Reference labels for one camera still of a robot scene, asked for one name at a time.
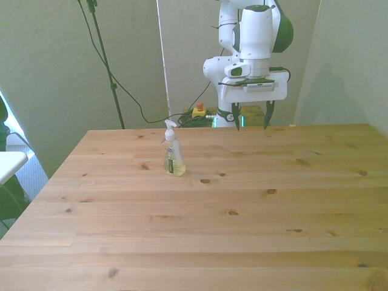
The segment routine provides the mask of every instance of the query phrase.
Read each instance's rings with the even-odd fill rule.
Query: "wood grain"
[[[0,290],[388,290],[369,125],[88,132],[0,241]]]

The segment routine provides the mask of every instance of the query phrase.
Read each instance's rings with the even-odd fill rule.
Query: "bottle label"
[[[174,174],[174,162],[172,159],[169,160],[169,173]]]

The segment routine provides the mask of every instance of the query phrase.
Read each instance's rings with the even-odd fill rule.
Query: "floor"
[[[8,145],[8,152],[25,152],[28,155],[28,162],[16,172],[25,192],[33,200],[47,183],[48,179],[44,173],[38,159],[26,145]],[[5,220],[4,222],[11,227],[15,219]],[[7,229],[0,224],[0,239],[5,235]]]

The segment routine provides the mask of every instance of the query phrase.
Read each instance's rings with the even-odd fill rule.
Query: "black cable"
[[[177,123],[178,127],[205,127],[213,124],[212,118],[207,118],[206,116],[197,116],[190,118],[193,113],[193,109],[189,110],[181,117],[178,118]],[[206,115],[211,115],[212,113],[209,110],[206,110]]]
[[[90,26],[89,26],[89,22],[88,22],[88,20],[87,20],[87,18],[86,18],[86,14],[85,14],[85,11],[84,11],[84,8],[82,7],[82,4],[81,4],[81,1],[80,0],[78,0],[78,4],[79,4],[79,6],[80,6],[80,8],[81,8],[81,10],[82,10],[82,14],[84,15],[84,19],[85,19],[85,22],[86,22],[86,26],[87,26],[87,29],[88,29],[88,31],[89,31],[89,35],[90,35],[90,39],[92,40],[92,44],[93,44],[93,47],[95,48],[95,50],[96,50],[96,52],[97,52],[97,54],[98,54],[98,56],[99,56],[99,58],[101,59],[101,61],[102,61],[102,63],[105,65],[105,67],[107,67],[107,65],[106,65],[106,63],[104,62],[104,59],[102,58],[102,56],[101,56],[101,54],[100,54],[100,52],[99,52],[99,50],[97,49],[97,46],[96,46],[96,44],[95,44],[95,42],[94,42],[94,40],[93,40],[93,36],[92,36],[92,31],[90,30]],[[138,105],[138,107],[139,107],[139,109],[140,109],[140,113],[141,113],[141,116],[142,116],[142,118],[143,118],[143,120],[146,122],[146,123],[149,123],[149,124],[152,124],[152,123],[157,123],[157,122],[161,122],[161,121],[164,121],[164,120],[166,120],[166,119],[169,119],[170,117],[173,117],[173,116],[176,116],[176,115],[183,115],[183,114],[185,114],[185,113],[176,113],[176,114],[173,114],[173,115],[170,115],[170,116],[168,116],[168,117],[166,117],[166,118],[163,118],[163,119],[160,119],[160,120],[157,120],[157,121],[148,121],[147,120],[147,118],[145,118],[145,116],[144,116],[144,114],[143,114],[143,110],[142,110],[142,107],[141,107],[141,105],[140,105],[140,103],[120,84],[120,82],[115,78],[115,76],[112,74],[112,72],[110,72],[110,74],[111,74],[111,76],[112,76],[112,78],[117,82],[117,84],[120,86],[120,88],[122,88],[123,89],[123,91],[125,91],[126,92],[126,94],[128,94],[129,95],[129,97],[131,97],[133,100],[134,100],[134,102]],[[203,92],[195,99],[195,101],[193,102],[193,104],[190,106],[190,108],[189,108],[189,110],[192,108],[192,106],[194,105],[194,103],[203,95],[203,93],[205,93],[205,91],[207,90],[207,88],[209,87],[209,85],[210,85],[210,82],[208,83],[208,85],[206,86],[206,88],[205,88],[205,90],[203,90]]]

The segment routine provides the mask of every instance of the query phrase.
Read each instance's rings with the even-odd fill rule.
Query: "wood knot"
[[[297,161],[298,163],[300,163],[301,165],[303,165],[303,166],[308,166],[308,167],[311,166],[311,164],[310,164],[309,162],[306,162],[306,161],[303,160],[303,159],[296,159],[296,161]]]
[[[112,269],[111,271],[109,271],[108,278],[112,279],[112,278],[114,278],[115,276],[117,276],[118,273],[119,273],[119,270],[118,270],[118,269]]]
[[[210,184],[212,182],[212,180],[209,180],[209,179],[202,179],[201,180],[201,183],[203,184]]]
[[[351,149],[358,149],[358,147],[356,147],[356,146],[353,145],[353,144],[348,144],[348,143],[346,143],[346,145],[347,145],[348,147],[350,147]]]

